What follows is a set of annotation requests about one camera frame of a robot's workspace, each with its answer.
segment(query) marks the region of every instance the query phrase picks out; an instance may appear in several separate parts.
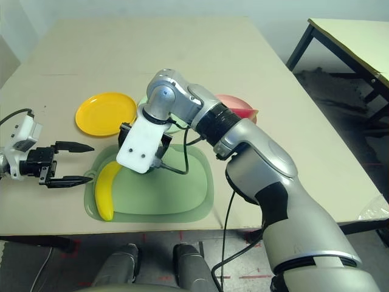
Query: metal table frame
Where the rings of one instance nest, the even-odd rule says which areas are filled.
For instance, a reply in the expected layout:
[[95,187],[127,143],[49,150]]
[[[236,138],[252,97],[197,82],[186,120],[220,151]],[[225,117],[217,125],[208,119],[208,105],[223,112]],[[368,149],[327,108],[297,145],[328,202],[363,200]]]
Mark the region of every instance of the metal table frame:
[[[389,87],[384,84],[377,76],[355,60],[348,52],[344,51],[338,44],[333,42],[324,33],[315,28],[312,24],[309,24],[302,38],[298,42],[292,55],[286,62],[286,67],[293,71],[298,61],[301,59],[305,50],[311,43],[312,39],[315,38],[321,42],[327,49],[333,54],[340,58],[347,66],[349,66],[359,77],[364,79],[373,90],[364,98],[365,102],[370,102],[375,99],[378,95],[381,95],[386,101],[389,102]],[[371,116],[363,125],[364,128],[371,126],[381,118],[389,115],[389,104],[385,105],[382,109]]]

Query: pink plate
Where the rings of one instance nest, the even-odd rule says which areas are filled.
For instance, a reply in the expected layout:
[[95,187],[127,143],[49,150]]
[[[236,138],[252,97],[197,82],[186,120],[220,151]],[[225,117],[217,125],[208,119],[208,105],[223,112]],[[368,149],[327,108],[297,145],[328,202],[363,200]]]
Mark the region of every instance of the pink plate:
[[236,96],[228,94],[215,94],[215,96],[239,117],[248,118],[256,123],[257,109],[253,109],[247,102]]

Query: green tray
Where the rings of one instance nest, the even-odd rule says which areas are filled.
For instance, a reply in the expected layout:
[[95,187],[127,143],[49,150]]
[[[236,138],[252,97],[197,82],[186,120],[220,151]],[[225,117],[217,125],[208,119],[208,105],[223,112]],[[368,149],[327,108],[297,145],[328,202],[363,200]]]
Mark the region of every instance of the green tray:
[[[94,198],[95,180],[103,167],[115,160],[116,145],[104,149],[85,173],[94,179],[86,184],[87,214],[101,220]],[[164,162],[184,169],[182,145],[171,145]],[[122,168],[112,184],[112,222],[191,222],[204,218],[213,206],[213,178],[207,158],[196,147],[188,147],[189,173],[179,175],[164,169],[139,174]]]

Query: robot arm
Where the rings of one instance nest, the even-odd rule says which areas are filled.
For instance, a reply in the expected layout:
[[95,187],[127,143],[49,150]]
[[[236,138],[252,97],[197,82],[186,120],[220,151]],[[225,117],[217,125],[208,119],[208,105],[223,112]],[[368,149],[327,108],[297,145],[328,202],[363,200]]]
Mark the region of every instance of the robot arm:
[[42,125],[34,121],[34,115],[29,111],[19,125],[15,126],[10,140],[5,147],[0,148],[0,178],[10,176],[11,179],[22,181],[24,176],[39,178],[39,184],[48,188],[73,187],[91,180],[86,176],[64,176],[54,178],[57,162],[54,154],[60,150],[69,152],[87,152],[92,147],[76,142],[58,142],[50,147],[31,148],[38,141]]
[[[138,112],[141,122],[135,122],[119,151],[119,163],[136,170],[133,153],[140,146],[129,151],[128,142],[136,145],[140,137],[139,145],[157,148],[173,113],[213,146],[218,159],[234,154],[225,175],[239,195],[262,210],[263,242],[275,274],[272,291],[379,291],[359,269],[361,261],[336,222],[299,182],[292,158],[264,131],[171,69],[156,74],[147,96]],[[131,135],[138,125],[143,133]],[[144,132],[156,125],[162,132],[147,139]],[[151,162],[143,162],[147,171]]]

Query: tabletop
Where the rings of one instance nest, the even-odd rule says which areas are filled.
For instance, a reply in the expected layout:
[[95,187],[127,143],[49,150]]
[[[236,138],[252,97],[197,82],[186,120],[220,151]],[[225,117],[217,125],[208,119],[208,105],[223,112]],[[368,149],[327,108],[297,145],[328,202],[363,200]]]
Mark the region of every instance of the tabletop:
[[389,87],[389,22],[322,18],[308,21]]
[[[57,177],[82,175],[102,149],[117,143],[117,136],[83,134],[74,122],[79,105],[107,91],[138,101],[162,68],[176,69],[215,94],[238,96],[259,109],[257,125],[293,157],[301,183],[336,221],[358,220],[370,202],[381,197],[335,129],[245,17],[59,21],[2,88],[0,114],[33,108],[35,120],[43,124],[37,146],[55,141],[93,146],[93,152],[56,156]],[[0,145],[20,118],[1,127]],[[182,133],[173,138],[173,142],[181,141]],[[217,161],[206,142],[196,146],[210,161],[215,184],[213,208],[199,221],[102,222],[85,212],[84,186],[47,189],[36,178],[23,182],[4,178],[0,181],[0,234],[220,229],[232,192],[225,179],[226,162]],[[260,208],[237,197],[229,228],[260,226]]]

